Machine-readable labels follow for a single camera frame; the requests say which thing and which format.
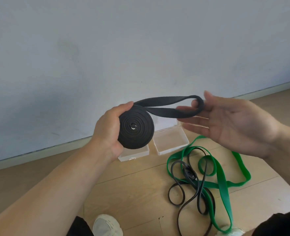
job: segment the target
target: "forearm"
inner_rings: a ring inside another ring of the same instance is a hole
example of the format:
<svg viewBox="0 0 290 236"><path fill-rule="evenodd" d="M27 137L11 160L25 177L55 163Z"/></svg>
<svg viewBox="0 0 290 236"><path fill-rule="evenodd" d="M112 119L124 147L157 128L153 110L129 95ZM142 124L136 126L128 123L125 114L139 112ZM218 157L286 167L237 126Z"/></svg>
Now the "forearm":
<svg viewBox="0 0 290 236"><path fill-rule="evenodd" d="M0 235L65 236L109 163L91 141L0 214Z"/></svg>
<svg viewBox="0 0 290 236"><path fill-rule="evenodd" d="M265 161L290 185L290 127L282 125L279 139Z"/></svg>

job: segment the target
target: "resistance band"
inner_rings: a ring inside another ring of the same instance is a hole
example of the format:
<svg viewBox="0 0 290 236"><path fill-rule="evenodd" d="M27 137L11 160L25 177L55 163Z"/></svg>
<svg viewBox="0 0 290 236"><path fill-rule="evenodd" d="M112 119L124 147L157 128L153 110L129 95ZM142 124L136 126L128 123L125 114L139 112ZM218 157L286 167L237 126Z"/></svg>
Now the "resistance band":
<svg viewBox="0 0 290 236"><path fill-rule="evenodd" d="M219 162L211 155L211 153L205 149L204 147L201 146L192 146L192 144L197 140L197 139L201 139L201 138L206 138L205 136L198 136L191 144L187 145L182 151L179 151L177 153L172 154L168 160L167 160L167 172L168 174L175 180L175 184L173 184L169 191L168 191L168 199L169 201L175 205L175 206L181 206L178 216L177 216L177 226L178 226L178 231L179 234L182 236L181 232L180 232L180 228L179 228L179 215L181 210L188 204L190 203L194 198L198 197L197 199L197 206L198 206L198 211L199 213L206 215L209 214L210 215L210 225L206 231L206 233L204 234L204 236L208 235L210 232L210 229L212 227L212 225L215 226L215 228L223 233L228 233L232 226L233 226L233 213L231 211L231 205L230 205L230 199L229 199L229 192L228 192L228 188L229 187L240 187L243 186L246 182L248 182L251 179L251 174L249 173L249 171L247 170L247 168L245 167L242 158L240 156L239 153L237 152L232 152L232 154L234 155L235 159L237 160L237 163L239 165L239 168L242 172L242 174L245 177L245 181L242 182L238 182L238 183L234 183L231 181L226 181L226 177L224 174L224 171L222 169L221 164L219 164ZM202 151L204 153L205 156L203 156L199 161L198 161L198 169L199 171L203 174L203 179L202 181L200 181L198 179L198 176L196 174L196 172L193 170L191 164L190 164L190 153L191 151L193 151L194 149L198 149L200 151ZM187 157L187 161L188 163L183 161L183 158ZM213 171L210 174L206 173L207 170L207 162L211 162L213 164ZM205 168L202 168L202 163L205 162ZM180 164L182 167L182 173L184 175L184 179L179 179L177 177L174 176L173 174L173 168L176 164ZM215 175L217 176L217 182L218 183L214 183L214 182L209 182L209 181L205 181L205 177L206 176L213 176ZM182 188L182 184L190 184L191 186L193 186L193 188L196 190L196 193L194 194L194 196L192 198L190 198L186 203L185 202L185 193L184 190ZM179 186L181 191L182 191L182 201L180 204L175 204L171 201L170 199L170 190L175 187L175 186ZM212 195L211 191L208 188L213 188L213 189L219 189L219 193L222 199L222 202L225 206L225 209L227 211L228 217L229 217L229 221L230 221L230 226L227 230L222 230L218 224L215 221L215 200L214 200L214 196ZM200 199L203 199L204 203L205 203L205 211L202 212L200 210Z"/></svg>
<svg viewBox="0 0 290 236"><path fill-rule="evenodd" d="M188 98L198 101L198 108L194 111L180 111L174 108L153 108L178 103ZM133 107L120 115L120 132L118 141L129 149L146 146L154 135L154 122L149 113L164 118L190 118L200 113L204 108L204 101L197 95L177 97L147 98L135 102Z"/></svg>

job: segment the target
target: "person's right arm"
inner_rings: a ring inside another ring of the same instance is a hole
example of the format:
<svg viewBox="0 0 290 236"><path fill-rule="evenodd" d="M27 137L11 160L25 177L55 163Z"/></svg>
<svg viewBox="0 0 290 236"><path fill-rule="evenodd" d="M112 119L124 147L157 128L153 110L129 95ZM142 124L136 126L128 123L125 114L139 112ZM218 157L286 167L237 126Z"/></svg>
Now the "person's right arm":
<svg viewBox="0 0 290 236"><path fill-rule="evenodd" d="M182 127L241 154L265 160L290 185L290 127L254 103L213 96L205 91L205 108L196 117L179 119ZM180 106L188 110L197 107Z"/></svg>

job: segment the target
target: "baseboard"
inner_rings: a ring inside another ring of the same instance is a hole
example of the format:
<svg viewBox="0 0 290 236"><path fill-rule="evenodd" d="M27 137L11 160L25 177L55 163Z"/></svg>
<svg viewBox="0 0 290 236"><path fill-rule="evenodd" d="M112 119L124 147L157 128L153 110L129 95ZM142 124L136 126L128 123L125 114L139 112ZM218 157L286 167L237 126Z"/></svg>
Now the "baseboard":
<svg viewBox="0 0 290 236"><path fill-rule="evenodd" d="M286 89L290 89L290 82L288 83L284 83L284 84L280 84L277 86L273 86L270 88L266 88L266 89L262 89L259 91L255 91L252 93L247 93L244 95L240 95L237 96L236 98L241 98L241 99L247 99L247 100L251 100L251 99L255 99L255 98L260 98L263 97L265 95L270 95L276 92L280 92ZM89 138L83 138L83 139L79 139L76 141L72 141L69 143L64 143L64 144L60 144L57 146L53 146L53 147L49 147L49 148L45 148L39 151L35 151L35 152L30 152L27 154L23 154L23 155L19 155L19 156L15 156L15 157L11 157L8 159L4 159L4 160L0 160L0 170L7 168L7 167L12 167L12 166L16 166L16 165L20 165L26 162L30 162L33 160L37 160L37 159L41 159L41 158L45 158L48 156L53 156L56 154L60 154L63 152L67 152L67 151L71 151L74 149L78 149L83 147L84 145L86 145L89 140L91 139L91 137Z"/></svg>

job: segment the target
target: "white shoe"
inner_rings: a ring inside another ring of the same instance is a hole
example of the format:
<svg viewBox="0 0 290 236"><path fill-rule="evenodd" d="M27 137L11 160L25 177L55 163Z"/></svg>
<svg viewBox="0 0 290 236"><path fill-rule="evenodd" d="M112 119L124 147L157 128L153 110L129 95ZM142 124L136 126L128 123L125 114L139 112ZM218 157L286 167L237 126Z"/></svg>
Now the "white shoe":
<svg viewBox="0 0 290 236"><path fill-rule="evenodd" d="M242 229L232 228L231 231L227 234L224 234L224 233L218 231L215 236L241 236L243 234L245 234L245 231L243 231Z"/></svg>
<svg viewBox="0 0 290 236"><path fill-rule="evenodd" d="M119 222L110 215L99 215L92 227L94 236L123 236Z"/></svg>

